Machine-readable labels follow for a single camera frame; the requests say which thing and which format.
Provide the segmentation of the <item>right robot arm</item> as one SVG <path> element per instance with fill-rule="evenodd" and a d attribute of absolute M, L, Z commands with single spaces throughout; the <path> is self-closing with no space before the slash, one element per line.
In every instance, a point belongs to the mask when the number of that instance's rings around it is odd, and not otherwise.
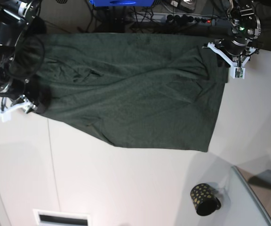
<path fill-rule="evenodd" d="M 46 32 L 38 16 L 40 0 L 0 0 L 0 113 L 16 109 L 42 114 L 49 91 L 38 82 L 45 47 L 38 37 Z"/>

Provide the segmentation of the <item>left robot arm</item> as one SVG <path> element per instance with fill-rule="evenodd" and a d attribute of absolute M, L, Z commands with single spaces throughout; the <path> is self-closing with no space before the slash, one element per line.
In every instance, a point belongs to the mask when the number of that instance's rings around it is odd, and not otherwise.
<path fill-rule="evenodd" d="M 209 42 L 203 48 L 216 53 L 234 72 L 234 77 L 243 78 L 246 64 L 254 54 L 259 54 L 258 38 L 261 21 L 253 9 L 251 0 L 221 0 L 225 19 L 229 22 L 228 38 Z"/>

